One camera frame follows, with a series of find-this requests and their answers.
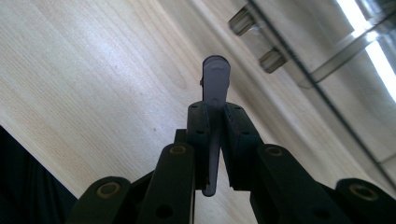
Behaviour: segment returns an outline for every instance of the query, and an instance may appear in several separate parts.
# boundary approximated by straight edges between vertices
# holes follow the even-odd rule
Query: round joint
[[[121,190],[120,184],[116,182],[107,182],[96,191],[99,198],[108,199],[118,194]]]
[[[175,146],[175,147],[171,147],[170,152],[171,152],[172,154],[177,154],[177,155],[179,155],[179,154],[185,153],[185,152],[186,152],[186,148],[183,147],[183,146]]]
[[[373,202],[378,199],[378,194],[364,185],[352,184],[349,186],[349,190],[366,201]]]
[[[277,147],[268,147],[265,149],[265,152],[270,154],[271,156],[282,156],[283,152]]]

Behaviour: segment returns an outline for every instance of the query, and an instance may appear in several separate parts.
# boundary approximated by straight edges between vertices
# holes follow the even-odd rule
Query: dark fabric
[[[0,126],[0,224],[64,223],[76,201]]]

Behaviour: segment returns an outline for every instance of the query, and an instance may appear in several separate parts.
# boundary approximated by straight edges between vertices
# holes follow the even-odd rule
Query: light wood surface
[[[318,181],[370,178],[287,74],[267,75],[228,29],[227,1],[2,1],[0,124],[79,197],[95,180],[154,169],[187,106],[201,100],[202,61],[232,66],[228,101],[262,138],[288,148]],[[218,192],[197,192],[196,223],[255,223],[223,161]]]

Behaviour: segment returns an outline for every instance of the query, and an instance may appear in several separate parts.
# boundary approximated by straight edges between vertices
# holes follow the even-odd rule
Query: wood grain
[[[135,181],[154,169],[187,106],[201,100],[201,63],[232,65],[229,102],[264,141],[290,149],[331,187],[370,179],[285,70],[268,76],[229,31],[225,1],[30,1],[0,4],[0,124],[76,196],[98,178]],[[255,223],[223,161],[213,198],[197,192],[196,223]]]

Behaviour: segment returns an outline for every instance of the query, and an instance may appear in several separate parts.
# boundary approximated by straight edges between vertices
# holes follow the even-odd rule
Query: wooden table
[[[2,1],[0,124],[77,197],[104,176],[135,181],[186,127],[202,61],[220,54],[233,70],[228,101],[266,143],[331,187],[369,179],[286,70],[265,74],[229,30],[242,5],[209,2]],[[218,193],[197,192],[196,223],[255,223],[248,193],[219,167]]]

